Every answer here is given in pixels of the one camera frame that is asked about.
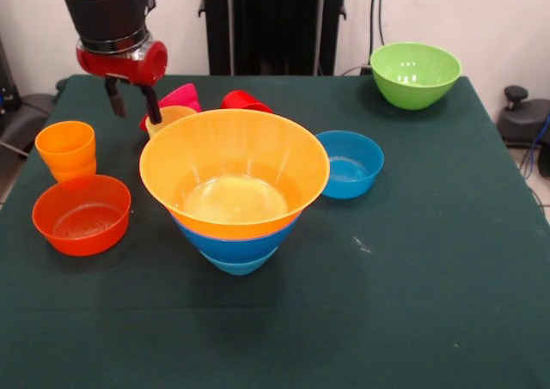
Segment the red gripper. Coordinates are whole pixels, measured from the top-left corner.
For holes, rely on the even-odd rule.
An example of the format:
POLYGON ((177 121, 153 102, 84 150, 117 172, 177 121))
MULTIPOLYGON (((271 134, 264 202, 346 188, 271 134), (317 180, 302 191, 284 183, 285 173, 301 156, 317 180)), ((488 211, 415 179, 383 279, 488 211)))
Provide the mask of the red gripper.
POLYGON ((168 65, 168 51, 161 41, 147 40, 138 49, 122 54, 98 54, 76 48, 81 67, 89 74, 105 78, 105 90, 114 114, 126 116, 125 103, 119 94, 119 79, 140 85, 146 99, 147 115, 153 125, 162 122, 156 91, 153 87, 164 75, 168 65))

